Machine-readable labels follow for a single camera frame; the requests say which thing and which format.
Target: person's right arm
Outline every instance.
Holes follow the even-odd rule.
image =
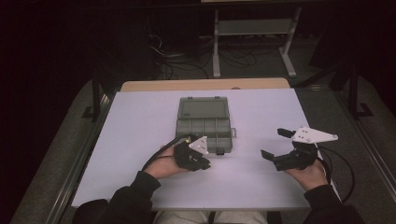
[[[340,202],[332,185],[327,182],[319,161],[315,161],[312,166],[308,166],[304,170],[291,169],[285,172],[296,179],[306,190],[304,196],[312,208],[305,221],[306,224],[364,223],[354,207],[343,205]]]

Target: person's left hand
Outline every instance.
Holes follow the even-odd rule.
[[[158,156],[163,158],[153,161],[151,165],[145,170],[145,172],[154,176],[156,179],[188,172],[189,170],[182,169],[177,166],[175,159],[172,157],[174,154],[174,148],[175,147],[169,147],[166,149]]]

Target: background desk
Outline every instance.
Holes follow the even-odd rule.
[[[251,79],[250,83],[264,80]],[[242,83],[249,79],[229,81],[233,82],[231,86],[243,88],[246,84]],[[150,83],[138,82],[136,86]],[[166,89],[168,81],[152,82],[160,83]],[[163,186],[152,197],[154,210],[279,210],[308,206],[298,183],[277,172],[260,153],[262,148],[276,155],[289,153],[290,140],[278,136],[276,129],[294,130],[307,125],[293,89],[119,92],[72,205],[110,199],[117,189],[130,185],[146,160],[175,137],[179,98],[185,96],[228,97],[231,125],[237,137],[231,153],[207,156],[210,169],[161,180]]]

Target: person's right hand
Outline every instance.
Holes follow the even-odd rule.
[[[290,169],[286,170],[285,173],[294,177],[306,191],[329,184],[324,174],[323,166],[318,160],[303,170]]]

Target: white metal stand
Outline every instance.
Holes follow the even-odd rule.
[[[219,11],[215,11],[213,77],[220,77],[219,36],[220,35],[287,35],[284,46],[279,48],[282,61],[288,70],[289,77],[297,74],[290,61],[288,52],[300,17],[301,8],[297,7],[291,19],[219,21]]]

